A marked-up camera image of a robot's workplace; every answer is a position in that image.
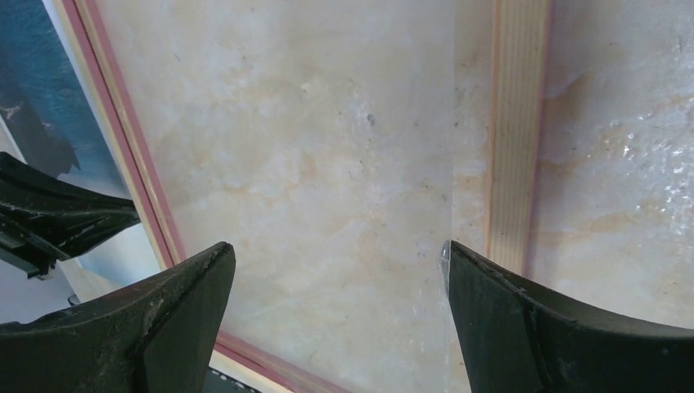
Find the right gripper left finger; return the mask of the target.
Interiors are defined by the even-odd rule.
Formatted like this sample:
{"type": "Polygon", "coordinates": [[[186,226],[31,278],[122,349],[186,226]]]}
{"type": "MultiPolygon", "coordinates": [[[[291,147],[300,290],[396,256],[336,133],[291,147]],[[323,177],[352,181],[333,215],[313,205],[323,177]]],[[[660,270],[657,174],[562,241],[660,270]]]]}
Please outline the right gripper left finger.
{"type": "Polygon", "coordinates": [[[2,391],[202,391],[235,268],[219,242],[94,300],[4,323],[2,391]]]}

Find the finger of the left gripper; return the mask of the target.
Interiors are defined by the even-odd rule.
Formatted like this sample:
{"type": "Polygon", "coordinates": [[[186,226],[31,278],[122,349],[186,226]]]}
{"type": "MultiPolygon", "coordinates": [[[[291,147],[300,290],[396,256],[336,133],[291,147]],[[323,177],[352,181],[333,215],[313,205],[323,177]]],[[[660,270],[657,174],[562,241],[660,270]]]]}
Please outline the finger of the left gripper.
{"type": "Polygon", "coordinates": [[[132,201],[52,178],[1,153],[1,260],[41,278],[139,224],[132,201]]]}

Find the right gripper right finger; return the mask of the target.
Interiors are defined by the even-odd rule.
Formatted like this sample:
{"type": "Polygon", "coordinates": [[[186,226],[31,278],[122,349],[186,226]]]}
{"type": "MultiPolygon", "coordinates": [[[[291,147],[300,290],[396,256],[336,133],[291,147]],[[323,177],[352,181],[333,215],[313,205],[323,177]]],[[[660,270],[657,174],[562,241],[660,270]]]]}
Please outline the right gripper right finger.
{"type": "Polygon", "coordinates": [[[448,302],[472,391],[692,391],[692,330],[583,303],[458,242],[448,257],[448,302]]]}

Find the landscape photo print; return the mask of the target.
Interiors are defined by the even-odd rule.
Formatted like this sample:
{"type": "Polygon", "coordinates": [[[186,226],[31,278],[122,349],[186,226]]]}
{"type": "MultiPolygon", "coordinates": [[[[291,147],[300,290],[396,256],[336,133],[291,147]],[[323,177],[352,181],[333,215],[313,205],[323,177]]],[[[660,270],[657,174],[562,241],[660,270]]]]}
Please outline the landscape photo print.
{"type": "Polygon", "coordinates": [[[47,1],[1,3],[1,128],[30,166],[130,199],[57,17],[47,1]]]}

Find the pink wooden picture frame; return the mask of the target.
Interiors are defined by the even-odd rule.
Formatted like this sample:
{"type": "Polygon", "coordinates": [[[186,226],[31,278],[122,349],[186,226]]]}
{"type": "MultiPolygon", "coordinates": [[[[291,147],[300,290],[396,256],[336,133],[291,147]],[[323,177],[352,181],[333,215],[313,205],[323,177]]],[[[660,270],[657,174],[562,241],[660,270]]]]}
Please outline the pink wooden picture frame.
{"type": "MultiPolygon", "coordinates": [[[[74,57],[106,137],[146,218],[146,232],[163,267],[185,252],[151,161],[101,14],[100,1],[57,1],[74,57]]],[[[506,268],[525,270],[530,237],[543,77],[552,14],[549,1],[453,3],[453,109],[448,156],[452,165],[451,233],[439,258],[445,300],[449,244],[464,214],[484,230],[483,253],[506,268]]],[[[449,387],[469,391],[466,367],[449,313],[449,387]]],[[[270,391],[333,391],[318,380],[306,391],[305,371],[229,335],[222,324],[214,362],[248,373],[270,391]]]]}

